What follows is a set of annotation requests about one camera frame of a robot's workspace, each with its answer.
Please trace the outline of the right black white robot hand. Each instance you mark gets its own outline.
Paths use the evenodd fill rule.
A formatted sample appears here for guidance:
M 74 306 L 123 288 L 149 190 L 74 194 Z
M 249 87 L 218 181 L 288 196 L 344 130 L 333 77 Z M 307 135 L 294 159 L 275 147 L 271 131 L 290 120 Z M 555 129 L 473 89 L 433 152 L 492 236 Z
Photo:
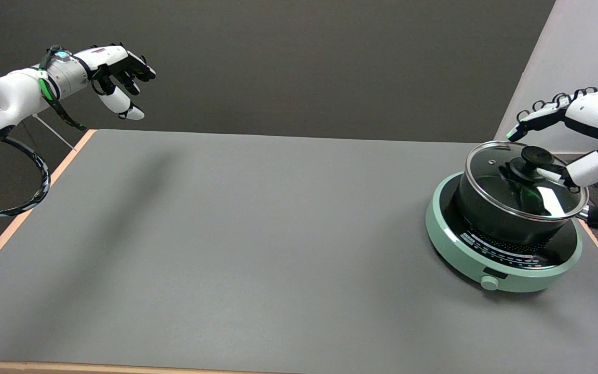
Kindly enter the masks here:
M 572 94 L 561 92 L 550 101 L 534 102 L 531 111 L 517 114 L 517 124 L 506 139 L 518 142 L 528 132 L 544 130 L 560 122 L 579 134 L 598 139 L 598 87 L 579 88 Z M 598 149 L 566 166 L 539 167 L 538 172 L 570 192 L 578 192 L 598 182 Z

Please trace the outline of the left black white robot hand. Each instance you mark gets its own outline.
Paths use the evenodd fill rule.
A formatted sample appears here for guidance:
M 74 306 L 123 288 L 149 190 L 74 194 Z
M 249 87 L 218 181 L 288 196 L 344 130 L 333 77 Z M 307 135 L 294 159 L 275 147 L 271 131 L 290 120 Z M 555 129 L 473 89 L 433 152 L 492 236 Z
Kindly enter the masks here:
M 137 96 L 137 81 L 149 82 L 156 78 L 156 71 L 143 56 L 137 56 L 122 44 L 103 47 L 93 46 L 73 55 L 83 67 L 92 89 L 102 104 L 121 120 L 139 121 L 145 117 L 130 95 Z

